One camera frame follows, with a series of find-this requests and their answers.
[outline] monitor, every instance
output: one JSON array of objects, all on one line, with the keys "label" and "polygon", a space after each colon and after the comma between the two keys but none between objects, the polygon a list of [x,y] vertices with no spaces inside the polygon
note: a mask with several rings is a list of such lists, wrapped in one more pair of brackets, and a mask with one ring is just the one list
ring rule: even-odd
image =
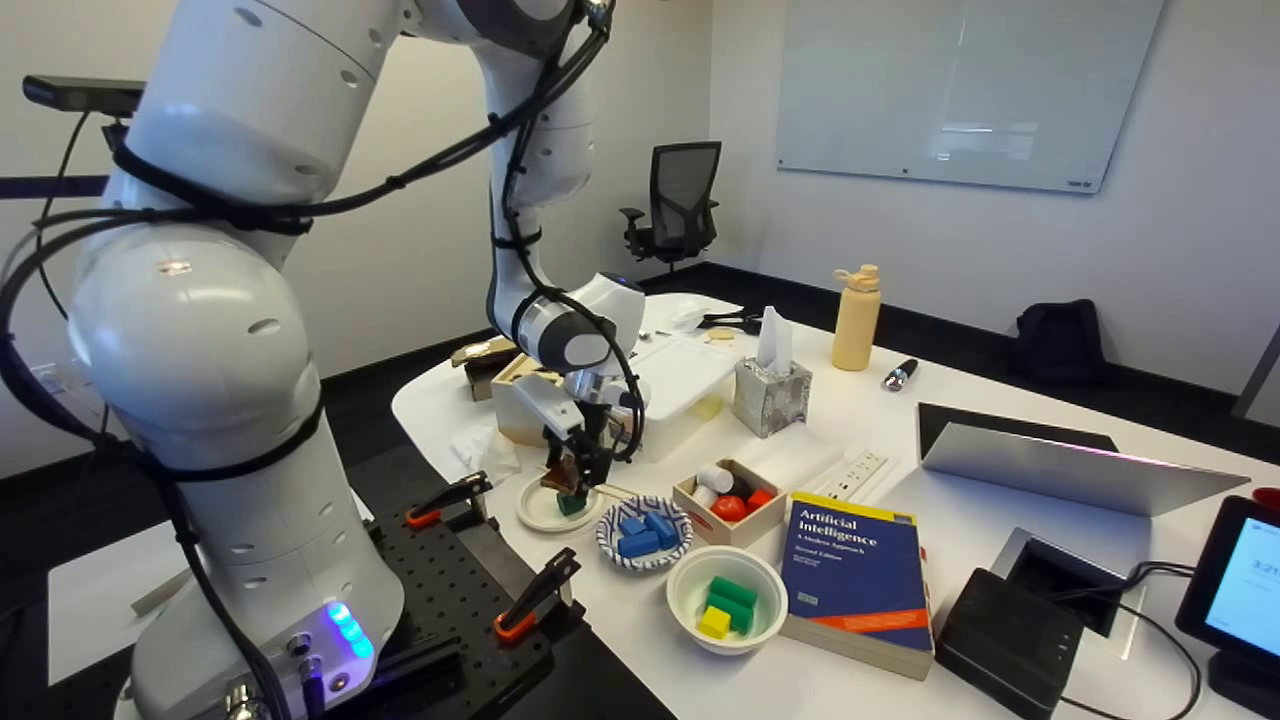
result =
[{"label": "monitor", "polygon": [[1280,713],[1280,511],[1229,496],[1197,565],[1178,627],[1210,641],[1210,689]]}]

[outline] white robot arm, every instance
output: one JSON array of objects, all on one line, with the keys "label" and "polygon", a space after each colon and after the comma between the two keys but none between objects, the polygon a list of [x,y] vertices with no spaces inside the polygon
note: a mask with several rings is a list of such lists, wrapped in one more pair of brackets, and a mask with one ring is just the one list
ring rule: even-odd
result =
[{"label": "white robot arm", "polygon": [[[360,528],[282,277],[298,225],[243,208],[320,203],[338,190],[405,28],[468,44],[493,124],[509,124],[512,110],[557,90],[578,20],[605,31],[607,17],[611,0],[178,7],[104,202],[120,214],[187,208],[194,219],[95,225],[69,304],[85,377],[165,477],[194,570],[207,570],[133,651],[139,715],[206,715],[243,681],[274,715],[318,715],[369,689],[405,611],[397,572]],[[607,285],[566,295],[533,257],[535,203],[586,179],[582,98],[557,90],[557,104],[495,138],[490,316],[567,377],[586,422],[562,418],[552,437],[595,486],[615,452],[605,418],[639,405],[625,368],[639,299]]]}]

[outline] whiteboard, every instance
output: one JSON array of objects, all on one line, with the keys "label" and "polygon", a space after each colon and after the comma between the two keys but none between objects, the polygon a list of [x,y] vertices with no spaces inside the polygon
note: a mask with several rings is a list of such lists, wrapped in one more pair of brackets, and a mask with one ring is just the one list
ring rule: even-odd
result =
[{"label": "whiteboard", "polygon": [[1101,193],[1163,0],[793,0],[777,158]]}]

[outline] white table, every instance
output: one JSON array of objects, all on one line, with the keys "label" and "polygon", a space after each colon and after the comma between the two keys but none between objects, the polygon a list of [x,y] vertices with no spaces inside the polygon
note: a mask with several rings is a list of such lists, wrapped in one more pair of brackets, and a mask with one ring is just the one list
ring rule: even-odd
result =
[{"label": "white table", "polygon": [[[653,299],[648,329],[675,326],[687,309],[679,299]],[[1028,507],[1026,517],[955,517],[949,504],[930,504],[921,494],[906,494],[906,477],[916,474],[916,405],[979,407],[1042,425],[1107,433],[1124,452],[1221,467],[1251,477],[1258,486],[1280,486],[1280,474],[1193,445],[1143,425],[1127,425],[1106,412],[1089,412],[1066,399],[992,385],[955,368],[921,363],[906,392],[884,392],[879,377],[906,356],[877,349],[867,371],[835,371],[829,363],[829,333],[796,329],[796,362],[812,368],[809,425],[787,427],[771,442],[749,437],[733,412],[705,422],[675,452],[639,456],[639,465],[615,465],[611,486],[629,494],[667,496],[675,480],[698,467],[736,456],[756,474],[771,477],[779,488],[832,465],[843,449],[871,449],[893,456],[888,467],[863,488],[863,502],[914,502],[906,507],[921,517],[930,562],[934,606],[959,593],[976,565],[992,565],[1011,528],[1054,541],[1066,553],[1089,555],[1107,572],[1124,575],[1135,555],[1184,562],[1200,555],[1203,532],[1213,528],[1215,502],[1190,504],[1182,511],[1155,517],[1154,524],[1132,519],[1101,528],[1089,517],[1069,519],[1055,502]],[[736,715],[736,720],[777,720],[777,715],[999,715],[1004,708],[984,693],[955,681],[949,667],[934,667],[924,685],[888,676],[879,667],[829,657],[822,647],[796,646],[787,638],[771,641],[749,659],[721,659],[702,651],[666,607],[666,575],[625,575],[595,553],[595,528],[578,528],[566,535],[541,535],[517,519],[521,494],[545,474],[541,449],[517,449],[495,437],[493,407],[468,396],[463,371],[442,363],[393,399],[397,422],[430,465],[445,480],[462,480],[486,467],[495,480],[490,511],[502,519],[504,541],[521,562],[541,570],[552,553],[578,547],[582,572],[574,579],[578,601],[588,607],[595,638],[675,713],[675,715]],[[752,545],[761,555],[777,562],[777,532]],[[1172,627],[1184,579],[1147,579],[1135,596],[1143,611]],[[1118,617],[1111,641],[1089,638],[1082,646],[1069,698],[1119,715],[1172,715],[1190,698],[1190,667],[1182,657],[1135,620]],[[1197,715],[1246,715],[1246,708],[1221,700],[1203,689]]]}]

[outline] gray wall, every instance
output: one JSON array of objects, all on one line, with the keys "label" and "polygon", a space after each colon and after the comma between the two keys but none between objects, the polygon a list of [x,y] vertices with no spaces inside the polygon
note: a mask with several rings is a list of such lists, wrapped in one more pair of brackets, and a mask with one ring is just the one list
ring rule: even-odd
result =
[{"label": "gray wall", "polygon": [[1246,387],[1280,320],[1275,0],[1169,5],[1092,202],[777,172],[785,5],[715,0],[714,24],[721,197],[741,208],[725,262],[815,290],[879,262],[893,304],[992,333],[1032,299],[1092,295],[1111,362]]},{"label": "gray wall", "polygon": [[[21,102],[23,72],[148,77],[168,7],[171,0],[0,5],[0,172],[50,177],[73,130],[69,115]],[[545,217],[549,242],[541,250],[562,285],[582,285],[595,268],[634,268],[615,208],[645,197],[658,140],[708,133],[708,31],[714,5],[705,0],[622,5],[615,36],[586,79],[595,140],[592,186]],[[397,44],[345,190],[369,190],[482,119],[482,72],[463,50]],[[89,133],[81,168],[104,168],[95,145]],[[486,168],[474,161],[369,214],[327,219],[300,243],[290,277],[327,377],[486,329]],[[35,203],[0,203],[0,254],[34,217]],[[69,363],[62,320],[43,295],[27,293],[17,333],[27,362]],[[76,385],[73,399],[95,418],[95,399]],[[0,477],[69,452],[85,452],[85,445],[27,422],[0,392]]]}]

